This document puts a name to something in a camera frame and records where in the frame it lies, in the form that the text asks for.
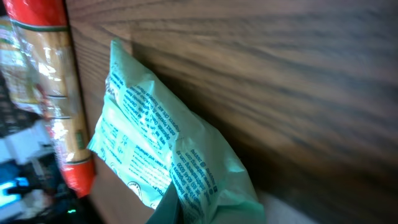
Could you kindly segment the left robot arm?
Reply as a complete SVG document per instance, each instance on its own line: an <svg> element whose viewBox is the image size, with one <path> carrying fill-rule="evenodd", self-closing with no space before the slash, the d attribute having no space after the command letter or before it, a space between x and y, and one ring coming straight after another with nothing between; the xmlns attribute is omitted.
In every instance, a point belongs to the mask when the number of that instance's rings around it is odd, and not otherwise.
<svg viewBox="0 0 398 224"><path fill-rule="evenodd" d="M42 120L1 138L1 223L75 223L67 187Z"/></svg>

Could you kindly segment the teal snack packet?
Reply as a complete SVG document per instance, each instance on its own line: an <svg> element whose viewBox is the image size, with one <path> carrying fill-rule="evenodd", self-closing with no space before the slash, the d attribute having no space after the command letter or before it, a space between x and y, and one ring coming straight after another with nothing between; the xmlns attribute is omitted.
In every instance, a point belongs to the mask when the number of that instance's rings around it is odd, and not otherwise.
<svg viewBox="0 0 398 224"><path fill-rule="evenodd" d="M88 149L154 210L150 223L264 223L249 174L222 134L118 40Z"/></svg>

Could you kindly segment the orange spaghetti packet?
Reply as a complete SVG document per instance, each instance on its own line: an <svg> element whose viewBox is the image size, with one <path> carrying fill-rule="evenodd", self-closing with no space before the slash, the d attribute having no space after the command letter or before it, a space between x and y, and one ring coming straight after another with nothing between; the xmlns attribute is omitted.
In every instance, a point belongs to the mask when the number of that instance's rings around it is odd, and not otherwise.
<svg viewBox="0 0 398 224"><path fill-rule="evenodd" d="M22 55L32 69L42 116L68 187L90 193L95 178L76 72L73 42L62 0L4 0Z"/></svg>

